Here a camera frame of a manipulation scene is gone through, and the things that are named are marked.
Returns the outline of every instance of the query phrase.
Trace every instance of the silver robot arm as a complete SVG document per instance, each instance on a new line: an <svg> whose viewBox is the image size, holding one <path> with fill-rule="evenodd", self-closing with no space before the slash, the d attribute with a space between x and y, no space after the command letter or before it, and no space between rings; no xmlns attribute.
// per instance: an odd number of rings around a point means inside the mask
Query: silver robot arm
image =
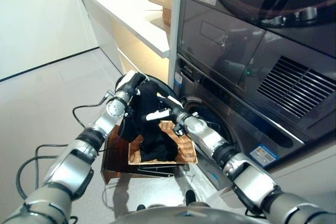
<svg viewBox="0 0 336 224"><path fill-rule="evenodd" d="M264 214L273 224L335 223L335 214L305 199L281 191L272 177L245 154L239 153L206 122L190 115L170 97L161 97L176 124L177 135L187 133L207 156L214 159L233 183L233 191L253 214Z"/></svg>
<svg viewBox="0 0 336 224"><path fill-rule="evenodd" d="M71 203L85 192L93 177L91 164L98 150L123 117L125 107L145 79L143 74L129 71L116 87L108 92L111 100L82 133L56 158L44 178L43 186L31 193L5 224L67 224Z"/></svg>

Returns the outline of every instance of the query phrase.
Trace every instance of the white countertop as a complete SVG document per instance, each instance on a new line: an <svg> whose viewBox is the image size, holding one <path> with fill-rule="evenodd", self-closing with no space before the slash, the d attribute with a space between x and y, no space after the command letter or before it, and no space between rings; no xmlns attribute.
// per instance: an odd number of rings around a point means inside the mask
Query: white countertop
<svg viewBox="0 0 336 224"><path fill-rule="evenodd" d="M148 0L93 1L111 17L125 25L131 33L159 56L162 58L169 56L169 36L164 29L153 24L162 16L162 6Z"/></svg>

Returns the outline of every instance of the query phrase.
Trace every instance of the black cable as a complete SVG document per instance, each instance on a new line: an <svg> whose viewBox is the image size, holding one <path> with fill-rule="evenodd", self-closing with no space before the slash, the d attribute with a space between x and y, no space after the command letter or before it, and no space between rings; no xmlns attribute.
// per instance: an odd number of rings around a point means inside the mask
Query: black cable
<svg viewBox="0 0 336 224"><path fill-rule="evenodd" d="M20 196L22 197L22 199L26 199L27 195L25 194L25 192L23 191L22 187L21 187L21 181L20 181L20 177L21 177L21 173L22 170L26 167L26 165L28 165L30 162L36 160L36 159L47 159L47 158L56 158L57 156L38 156L38 157L32 157L30 159L28 159L27 161L25 161L20 168L18 169L17 173L16 173L16 189L18 191L18 193L20 194Z"/></svg>
<svg viewBox="0 0 336 224"><path fill-rule="evenodd" d="M78 222L78 217L77 216L71 216L70 220L75 220L72 224L76 224Z"/></svg>
<svg viewBox="0 0 336 224"><path fill-rule="evenodd" d="M266 216L260 216L260 215L248 215L248 209L246 208L245 216L257 218L257 219L266 219Z"/></svg>
<svg viewBox="0 0 336 224"><path fill-rule="evenodd" d="M125 129L125 122L122 123L121 131L120 131L120 134L119 134L117 140L114 143L112 143L112 145L110 147L108 147L106 149L103 149L103 150L101 150L99 152L105 152L105 151L108 151L109 149L113 148L119 142L119 140L121 138L121 135L124 132L124 129Z"/></svg>
<svg viewBox="0 0 336 224"><path fill-rule="evenodd" d="M42 144L35 149L35 157L38 156L38 150L42 147L65 147L67 144ZM35 189L38 188L39 171L38 171L38 159L35 159Z"/></svg>
<svg viewBox="0 0 336 224"><path fill-rule="evenodd" d="M107 96L105 95L105 96L100 100L100 102L97 103L97 104L93 104L93 105L81 105L81 106L74 107L73 110L72 110L72 114L74 115L76 121L77 121L83 128L85 128L85 125L84 125L84 124L82 123L82 121L79 120L79 118L76 116L75 110L76 110L76 109L80 109L80 108L93 108L93 107L98 107L98 106L102 105L103 102L104 102L106 99L107 99Z"/></svg>

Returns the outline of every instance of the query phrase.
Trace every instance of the vent grille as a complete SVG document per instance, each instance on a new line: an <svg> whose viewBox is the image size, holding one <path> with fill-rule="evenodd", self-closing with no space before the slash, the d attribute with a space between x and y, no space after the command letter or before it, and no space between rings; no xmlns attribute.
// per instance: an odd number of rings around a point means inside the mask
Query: vent grille
<svg viewBox="0 0 336 224"><path fill-rule="evenodd" d="M334 80L281 56L257 92L301 118L335 89Z"/></svg>

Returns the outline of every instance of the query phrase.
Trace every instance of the washing machine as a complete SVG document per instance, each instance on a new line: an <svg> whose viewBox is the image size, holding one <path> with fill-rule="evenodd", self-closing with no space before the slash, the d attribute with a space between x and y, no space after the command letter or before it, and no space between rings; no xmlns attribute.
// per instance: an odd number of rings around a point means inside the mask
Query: washing machine
<svg viewBox="0 0 336 224"><path fill-rule="evenodd" d="M335 3L181 0L174 91L185 109L265 169L335 141Z"/></svg>

